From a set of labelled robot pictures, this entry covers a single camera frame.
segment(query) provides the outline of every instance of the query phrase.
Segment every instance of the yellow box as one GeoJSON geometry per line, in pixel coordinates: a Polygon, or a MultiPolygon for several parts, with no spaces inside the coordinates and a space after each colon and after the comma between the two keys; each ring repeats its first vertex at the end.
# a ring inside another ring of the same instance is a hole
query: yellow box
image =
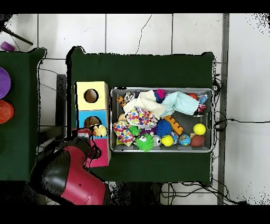
{"type": "Polygon", "coordinates": [[[77,85],[78,110],[108,109],[109,90],[105,82],[75,82],[75,85],[77,85]]]}

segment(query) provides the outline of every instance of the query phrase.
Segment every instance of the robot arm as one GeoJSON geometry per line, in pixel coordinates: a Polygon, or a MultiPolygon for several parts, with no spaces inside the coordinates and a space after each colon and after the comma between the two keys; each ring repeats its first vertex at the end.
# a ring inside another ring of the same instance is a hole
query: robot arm
{"type": "Polygon", "coordinates": [[[89,143],[92,133],[87,128],[73,130],[72,140],[54,144],[58,150],[45,155],[32,170],[31,187],[40,194],[73,204],[108,204],[109,187],[83,168],[87,157],[100,156],[99,149],[89,143]]]}

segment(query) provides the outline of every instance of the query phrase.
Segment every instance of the gray plastic bin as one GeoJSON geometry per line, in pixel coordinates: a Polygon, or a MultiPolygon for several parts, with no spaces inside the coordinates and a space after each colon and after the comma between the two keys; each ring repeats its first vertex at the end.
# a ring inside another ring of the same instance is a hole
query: gray plastic bin
{"type": "MultiPolygon", "coordinates": [[[[168,92],[175,92],[181,91],[186,94],[195,93],[195,94],[207,94],[208,99],[205,102],[206,108],[202,112],[202,117],[195,117],[180,113],[175,111],[172,114],[172,117],[183,127],[182,134],[193,133],[193,127],[198,124],[202,123],[206,127],[205,136],[205,143],[202,147],[191,147],[189,146],[181,146],[179,143],[172,145],[170,147],[166,147],[163,144],[160,146],[154,147],[150,152],[193,152],[193,153],[207,153],[213,149],[213,119],[214,119],[214,94],[211,89],[199,89],[199,88],[159,88],[164,89],[165,93],[168,92]]],[[[129,147],[126,145],[116,145],[117,136],[112,130],[113,123],[118,121],[118,117],[120,114],[124,113],[123,108],[117,102],[117,98],[119,96],[124,96],[124,94],[128,91],[136,91],[136,92],[144,92],[149,90],[157,90],[157,88],[144,88],[144,87],[128,87],[126,89],[122,88],[114,88],[111,90],[111,97],[110,97],[110,147],[115,152],[144,152],[139,150],[134,144],[131,144],[129,147]]]]}

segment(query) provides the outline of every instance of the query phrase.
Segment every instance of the green table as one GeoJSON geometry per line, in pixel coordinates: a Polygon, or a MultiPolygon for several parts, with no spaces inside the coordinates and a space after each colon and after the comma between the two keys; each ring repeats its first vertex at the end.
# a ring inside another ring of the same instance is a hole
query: green table
{"type": "MultiPolygon", "coordinates": [[[[212,87],[212,53],[166,56],[67,55],[67,126],[76,127],[74,82],[104,81],[112,87],[212,87]]],[[[114,153],[108,167],[92,171],[106,181],[201,181],[210,185],[210,153],[114,153]]]]}
{"type": "Polygon", "coordinates": [[[11,78],[2,100],[14,107],[14,116],[0,124],[0,180],[28,181],[35,162],[38,128],[37,68],[45,49],[29,53],[0,51],[0,67],[11,78]]]}

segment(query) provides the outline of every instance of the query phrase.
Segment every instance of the red bowl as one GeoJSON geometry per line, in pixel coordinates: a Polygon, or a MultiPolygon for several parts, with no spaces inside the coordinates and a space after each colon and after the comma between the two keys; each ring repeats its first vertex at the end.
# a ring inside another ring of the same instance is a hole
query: red bowl
{"type": "Polygon", "coordinates": [[[14,108],[11,104],[0,100],[0,124],[10,120],[14,115],[14,108]]]}

